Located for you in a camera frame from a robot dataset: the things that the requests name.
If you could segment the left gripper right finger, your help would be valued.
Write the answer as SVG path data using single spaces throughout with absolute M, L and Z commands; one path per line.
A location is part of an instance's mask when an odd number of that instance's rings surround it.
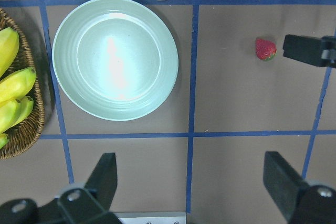
M 301 175 L 276 151 L 265 152 L 263 183 L 286 221 L 290 221 L 301 197 L 310 188 Z

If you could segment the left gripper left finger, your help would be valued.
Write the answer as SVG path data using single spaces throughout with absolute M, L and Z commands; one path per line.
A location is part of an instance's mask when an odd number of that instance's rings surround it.
M 117 190 L 115 153 L 104 153 L 86 182 L 72 184 L 55 199 L 57 212 L 109 211 Z

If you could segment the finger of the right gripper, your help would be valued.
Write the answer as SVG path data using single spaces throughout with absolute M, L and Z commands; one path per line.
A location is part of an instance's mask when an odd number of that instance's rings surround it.
M 286 35 L 283 56 L 316 67 L 335 68 L 335 37 Z

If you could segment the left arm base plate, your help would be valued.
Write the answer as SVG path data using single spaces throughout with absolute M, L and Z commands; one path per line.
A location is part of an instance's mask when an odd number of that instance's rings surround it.
M 186 212 L 169 211 L 169 212 L 119 212 L 115 213 L 122 223 L 139 223 L 139 224 L 186 224 Z

